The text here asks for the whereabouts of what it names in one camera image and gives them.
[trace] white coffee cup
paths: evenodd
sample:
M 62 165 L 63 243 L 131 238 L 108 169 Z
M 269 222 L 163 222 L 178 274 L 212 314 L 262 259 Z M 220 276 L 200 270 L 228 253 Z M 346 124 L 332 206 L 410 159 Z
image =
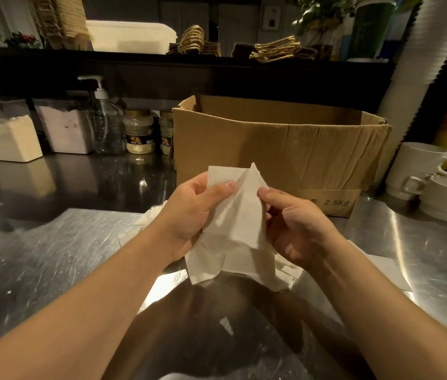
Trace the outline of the white coffee cup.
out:
M 446 161 L 447 149 L 440 146 L 415 142 L 403 143 L 385 180 L 387 193 L 402 200 L 414 198 L 415 193 L 409 192 L 405 187 L 409 177 L 428 179 L 437 173 L 447 176 L 447 172 L 441 168 Z
M 412 193 L 421 195 L 419 209 L 428 216 L 447 221 L 447 176 L 431 176 L 428 181 L 412 176 L 409 181 L 419 185 L 416 190 L 407 186 Z

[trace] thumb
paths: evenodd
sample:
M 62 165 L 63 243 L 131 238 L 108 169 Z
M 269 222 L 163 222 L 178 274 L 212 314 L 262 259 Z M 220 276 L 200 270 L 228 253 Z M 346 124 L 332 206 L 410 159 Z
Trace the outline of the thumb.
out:
M 203 193 L 197 195 L 198 200 L 202 203 L 204 210 L 211 210 L 221 201 L 232 195 L 236 190 L 236 182 L 228 181 L 224 184 L 213 185 Z
M 280 211 L 297 204 L 300 200 L 299 198 L 291 196 L 288 193 L 274 191 L 272 189 L 268 190 L 265 188 L 259 188 L 258 195 L 266 204 L 269 204 L 273 208 L 276 208 Z

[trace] person's right hand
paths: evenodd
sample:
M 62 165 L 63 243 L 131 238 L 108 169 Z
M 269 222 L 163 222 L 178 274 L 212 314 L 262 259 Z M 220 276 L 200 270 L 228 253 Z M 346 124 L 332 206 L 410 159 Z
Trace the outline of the person's right hand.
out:
M 277 189 L 260 188 L 258 196 L 270 208 L 267 239 L 290 262 L 308 270 L 315 256 L 343 236 L 316 204 Z

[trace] brown cardboard box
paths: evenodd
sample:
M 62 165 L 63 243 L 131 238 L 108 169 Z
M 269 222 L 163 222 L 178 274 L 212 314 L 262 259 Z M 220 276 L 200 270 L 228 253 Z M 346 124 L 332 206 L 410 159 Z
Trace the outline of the brown cardboard box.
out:
M 177 184 L 209 165 L 249 168 L 270 186 L 350 216 L 375 178 L 390 127 L 348 108 L 191 96 L 172 110 Z

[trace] black shelf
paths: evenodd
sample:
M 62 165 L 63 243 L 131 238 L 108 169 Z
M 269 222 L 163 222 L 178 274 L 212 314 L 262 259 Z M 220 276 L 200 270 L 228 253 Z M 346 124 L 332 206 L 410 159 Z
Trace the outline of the black shelf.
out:
M 122 97 L 182 100 L 201 93 L 353 107 L 375 112 L 393 64 L 255 60 L 0 47 L 0 95 L 53 96 L 93 90 L 100 74 Z

